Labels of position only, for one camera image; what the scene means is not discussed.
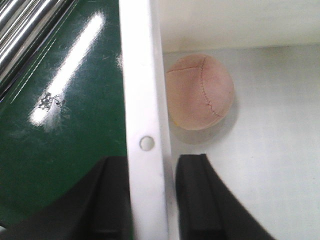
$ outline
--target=ball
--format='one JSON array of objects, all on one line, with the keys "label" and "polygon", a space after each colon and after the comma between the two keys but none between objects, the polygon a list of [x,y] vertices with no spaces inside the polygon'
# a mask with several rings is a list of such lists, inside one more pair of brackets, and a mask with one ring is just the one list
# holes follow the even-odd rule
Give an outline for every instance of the ball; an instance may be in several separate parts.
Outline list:
[{"label": "ball", "polygon": [[185,130],[202,130],[228,113],[235,95],[225,66],[212,56],[180,58],[165,74],[168,112]]}]

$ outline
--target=metal rod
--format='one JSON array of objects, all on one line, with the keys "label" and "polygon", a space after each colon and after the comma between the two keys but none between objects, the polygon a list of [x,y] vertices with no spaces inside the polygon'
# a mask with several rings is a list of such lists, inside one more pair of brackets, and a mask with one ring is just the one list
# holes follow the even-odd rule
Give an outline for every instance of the metal rod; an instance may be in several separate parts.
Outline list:
[{"label": "metal rod", "polygon": [[6,0],[0,9],[0,30],[7,24],[24,0]]},{"label": "metal rod", "polygon": [[40,1],[28,13],[23,23],[0,50],[0,73],[8,65],[10,59],[18,52],[39,21],[56,2],[57,0]]},{"label": "metal rod", "polygon": [[74,0],[38,0],[36,8],[0,50],[0,99],[26,60],[39,47]]},{"label": "metal rod", "polygon": [[28,14],[39,0],[27,0],[21,7],[11,16],[4,27],[0,30],[0,49],[10,40],[10,37],[15,34],[17,29],[24,23]]}]

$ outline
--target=green surface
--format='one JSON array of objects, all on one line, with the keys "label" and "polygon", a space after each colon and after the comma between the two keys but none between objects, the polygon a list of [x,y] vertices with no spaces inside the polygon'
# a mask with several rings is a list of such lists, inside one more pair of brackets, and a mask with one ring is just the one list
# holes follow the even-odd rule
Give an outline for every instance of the green surface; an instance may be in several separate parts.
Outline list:
[{"label": "green surface", "polygon": [[[45,102],[50,116],[35,124],[32,112],[97,15],[103,27],[63,93]],[[0,103],[0,222],[9,226],[47,206],[102,156],[127,154],[120,55],[118,1],[77,1]]]}]

